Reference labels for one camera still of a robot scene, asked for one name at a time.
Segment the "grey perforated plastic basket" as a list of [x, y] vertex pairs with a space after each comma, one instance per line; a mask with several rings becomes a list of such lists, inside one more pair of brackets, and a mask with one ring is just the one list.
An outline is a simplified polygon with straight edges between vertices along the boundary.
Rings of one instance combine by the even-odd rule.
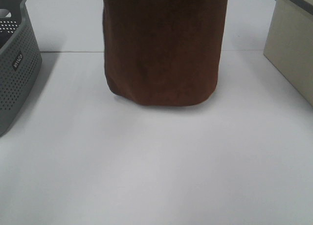
[[0, 0], [0, 134], [4, 135], [37, 79], [42, 57], [26, 0]]

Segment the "beige storage box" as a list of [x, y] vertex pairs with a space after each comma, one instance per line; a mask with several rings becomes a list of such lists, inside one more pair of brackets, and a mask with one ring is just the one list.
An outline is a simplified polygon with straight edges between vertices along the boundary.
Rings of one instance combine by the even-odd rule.
[[313, 102], [313, 0], [276, 0], [264, 56]]

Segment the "brown towel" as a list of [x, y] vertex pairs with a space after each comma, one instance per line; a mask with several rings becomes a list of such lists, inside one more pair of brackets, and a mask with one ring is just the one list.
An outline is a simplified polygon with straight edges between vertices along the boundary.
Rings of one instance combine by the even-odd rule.
[[103, 0], [110, 91], [147, 106], [191, 106], [218, 82], [228, 0]]

